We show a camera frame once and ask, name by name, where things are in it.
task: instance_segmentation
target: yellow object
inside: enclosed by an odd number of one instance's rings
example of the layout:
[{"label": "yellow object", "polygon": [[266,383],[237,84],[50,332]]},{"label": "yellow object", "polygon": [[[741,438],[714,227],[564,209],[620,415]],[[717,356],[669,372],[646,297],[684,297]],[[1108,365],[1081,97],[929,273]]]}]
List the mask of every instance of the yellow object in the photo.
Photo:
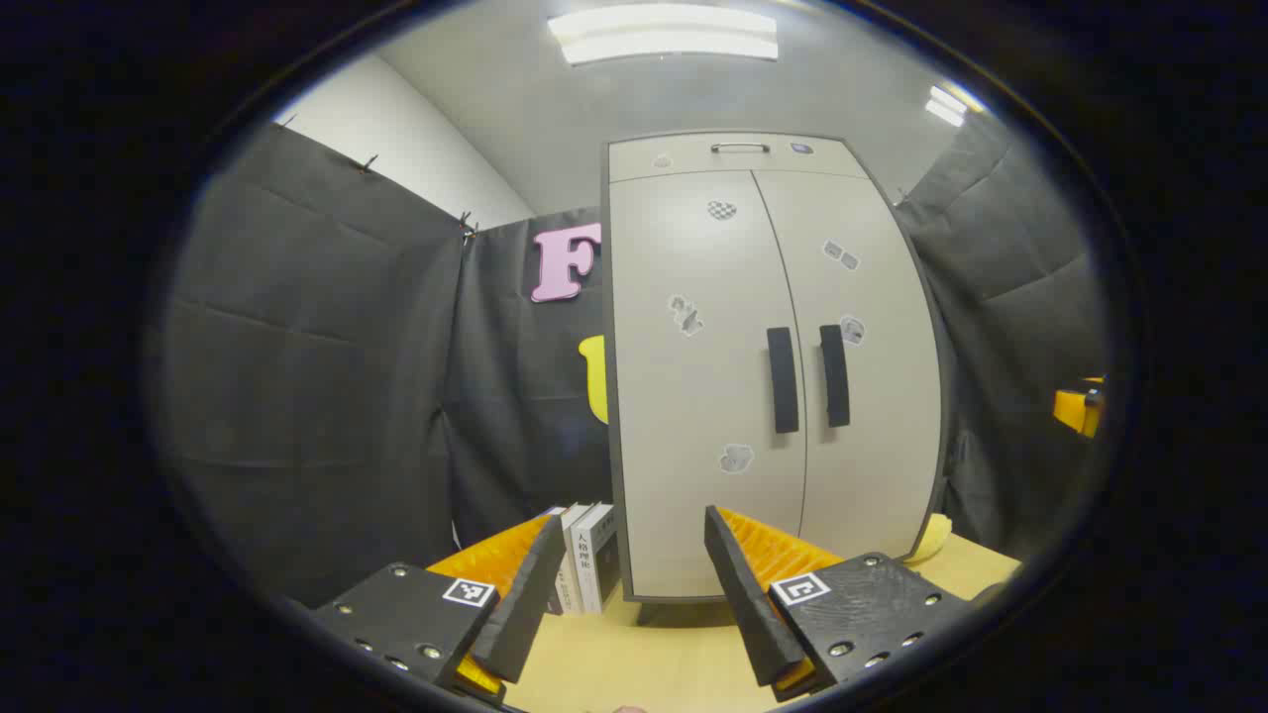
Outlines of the yellow object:
[{"label": "yellow object", "polygon": [[[427,567],[429,572],[445,575],[446,577],[460,577],[477,582],[491,584],[497,589],[498,596],[506,599],[515,582],[515,575],[524,563],[533,542],[536,540],[541,528],[545,527],[550,515],[529,520],[515,525],[508,530],[502,530],[496,535],[477,542],[476,544],[445,557],[440,562]],[[474,686],[497,695],[502,685],[501,679],[489,674],[470,655],[463,656],[458,664],[458,675]]]},{"label": "yellow object", "polygon": [[924,528],[924,534],[921,535],[921,542],[915,546],[915,552],[907,559],[903,559],[903,563],[914,565],[933,557],[942,549],[948,537],[951,537],[951,518],[941,513],[929,515],[929,524]]},{"label": "yellow object", "polygon": [[[1083,381],[1097,386],[1104,383],[1101,377]],[[1088,403],[1088,395],[1096,393],[1097,386],[1089,384],[1087,392],[1059,389],[1052,400],[1052,416],[1088,438],[1097,435],[1097,426],[1101,424],[1101,403]]]},{"label": "yellow object", "polygon": [[604,359],[604,335],[581,340],[577,351],[586,358],[586,396],[595,417],[607,422],[607,363]]},{"label": "yellow object", "polygon": [[748,568],[753,571],[762,591],[770,590],[773,581],[844,562],[822,547],[739,513],[724,507],[719,507],[718,513],[735,535],[735,542],[744,553],[744,561],[748,562]]}]

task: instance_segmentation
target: cabinet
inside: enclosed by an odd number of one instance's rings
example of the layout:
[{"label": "cabinet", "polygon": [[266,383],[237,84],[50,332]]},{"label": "cabinet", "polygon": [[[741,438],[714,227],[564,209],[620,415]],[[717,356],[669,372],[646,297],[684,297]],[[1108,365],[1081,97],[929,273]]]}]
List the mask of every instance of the cabinet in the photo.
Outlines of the cabinet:
[{"label": "cabinet", "polygon": [[912,251],[844,143],[614,142],[604,222],[626,598],[721,595],[708,505],[842,557],[910,552],[941,453],[937,350]]}]

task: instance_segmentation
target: fluorescent light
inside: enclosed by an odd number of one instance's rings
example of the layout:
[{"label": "fluorescent light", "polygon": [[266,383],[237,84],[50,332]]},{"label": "fluorescent light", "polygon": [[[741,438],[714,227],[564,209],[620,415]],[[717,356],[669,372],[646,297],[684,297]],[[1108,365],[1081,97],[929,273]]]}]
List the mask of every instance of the fluorescent light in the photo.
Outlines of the fluorescent light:
[{"label": "fluorescent light", "polygon": [[952,96],[967,104],[970,110],[973,112],[985,110],[985,107],[981,105],[981,101],[978,101],[978,99],[975,99],[973,94],[969,94],[967,91],[960,89],[959,86],[951,84],[950,81],[942,82],[942,86],[945,86],[947,93],[950,93]]},{"label": "fluorescent light", "polygon": [[936,99],[929,99],[924,109],[954,127],[964,124],[964,114],[947,108],[945,104],[940,104]]},{"label": "fluorescent light", "polygon": [[962,114],[964,110],[969,108],[967,105],[965,105],[964,101],[960,101],[955,96],[951,96],[950,94],[947,94],[946,91],[942,91],[941,89],[938,89],[936,86],[931,86],[929,88],[929,96],[932,96],[933,99],[936,99],[937,101],[940,101],[947,109],[951,109],[956,114]]},{"label": "fluorescent light", "polygon": [[572,13],[547,24],[569,65],[678,52],[779,57],[775,20],[727,8],[615,5]]}]

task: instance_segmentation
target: book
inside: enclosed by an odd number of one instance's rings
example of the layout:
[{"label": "book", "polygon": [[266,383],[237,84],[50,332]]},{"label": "book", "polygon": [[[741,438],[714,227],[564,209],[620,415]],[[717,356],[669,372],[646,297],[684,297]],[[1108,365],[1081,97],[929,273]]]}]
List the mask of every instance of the book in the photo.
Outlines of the book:
[{"label": "book", "polygon": [[563,515],[559,515],[559,524],[563,525],[563,561],[559,563],[559,573],[555,576],[555,592],[559,595],[559,605],[564,614],[581,614],[585,612],[581,603],[581,591],[577,589],[577,566],[572,557],[572,525],[585,516],[593,504],[574,502]]},{"label": "book", "polygon": [[572,527],[577,587],[587,614],[604,612],[604,603],[620,579],[615,534],[616,511],[609,504],[595,505]]},{"label": "book", "polygon": [[[568,511],[567,507],[559,507],[557,505],[541,513],[541,515],[563,515],[567,511]],[[563,614],[563,604],[559,601],[559,592],[555,590],[550,590],[550,599],[547,600],[547,613],[554,614],[557,617]]]}]

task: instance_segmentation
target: black handle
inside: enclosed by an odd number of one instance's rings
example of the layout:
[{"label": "black handle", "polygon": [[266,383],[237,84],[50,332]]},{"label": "black handle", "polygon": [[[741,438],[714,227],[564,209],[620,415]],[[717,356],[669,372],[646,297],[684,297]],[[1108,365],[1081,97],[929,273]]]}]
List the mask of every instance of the black handle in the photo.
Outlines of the black handle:
[{"label": "black handle", "polygon": [[850,376],[846,373],[846,343],[841,325],[819,327],[823,344],[823,381],[828,382],[828,425],[850,425]]},{"label": "black handle", "polygon": [[796,370],[792,365],[792,335],[787,327],[766,330],[771,349],[771,387],[775,392],[775,433],[796,433]]}]

